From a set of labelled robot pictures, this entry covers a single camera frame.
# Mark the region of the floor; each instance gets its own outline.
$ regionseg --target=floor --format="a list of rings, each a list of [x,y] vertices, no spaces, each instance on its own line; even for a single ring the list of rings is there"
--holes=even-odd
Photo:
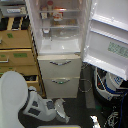
[[[87,91],[92,83],[93,69],[90,65],[85,65],[81,72],[80,89]],[[83,93],[79,89],[76,99],[64,99],[64,109],[66,114],[70,117],[69,123],[62,123],[56,119],[50,122],[43,122],[33,117],[29,117],[19,113],[19,120],[25,128],[37,128],[38,126],[48,125],[79,125],[81,128],[93,128],[93,121],[91,115],[98,117],[99,124],[103,128],[106,118],[103,116],[100,104],[94,98],[93,90]]]

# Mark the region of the freezer drawer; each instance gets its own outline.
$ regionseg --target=freezer drawer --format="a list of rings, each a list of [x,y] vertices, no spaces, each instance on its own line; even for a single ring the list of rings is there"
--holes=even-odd
[[[42,78],[78,77],[81,59],[78,55],[38,56]]]
[[[7,48],[31,48],[28,31],[0,31],[0,49]]]
[[[26,16],[26,6],[25,5],[19,5],[19,6],[1,6],[1,11],[3,16],[5,17],[20,17],[20,16]]]
[[[36,77],[35,81],[26,81],[28,87],[33,86],[36,88],[36,90],[39,92],[41,91],[40,86],[39,86],[39,76]]]
[[[0,50],[0,66],[35,65],[31,49]]]
[[[3,75],[7,71],[16,71],[22,75],[38,75],[36,65],[33,66],[13,66],[13,67],[0,67],[0,75]]]
[[[47,98],[76,98],[79,78],[44,79]]]

